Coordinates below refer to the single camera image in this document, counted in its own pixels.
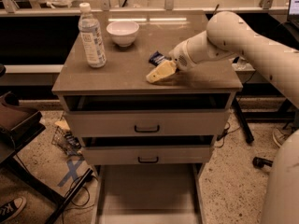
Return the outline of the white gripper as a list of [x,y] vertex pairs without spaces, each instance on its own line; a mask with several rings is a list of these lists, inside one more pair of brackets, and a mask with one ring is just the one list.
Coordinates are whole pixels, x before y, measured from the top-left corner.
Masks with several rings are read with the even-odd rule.
[[174,61],[164,60],[146,75],[149,83],[155,83],[176,73],[177,68],[182,71],[196,66],[196,50],[191,46],[189,40],[183,41],[175,46],[169,55]]

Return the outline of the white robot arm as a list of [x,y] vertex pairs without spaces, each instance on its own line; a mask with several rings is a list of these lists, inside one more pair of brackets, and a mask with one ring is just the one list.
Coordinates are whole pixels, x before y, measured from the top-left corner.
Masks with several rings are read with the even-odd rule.
[[[299,106],[299,52],[257,34],[234,12],[217,13],[204,32],[179,43],[169,55],[147,75],[149,83],[199,63],[238,55]],[[286,139],[274,158],[261,224],[299,224],[299,131]]]

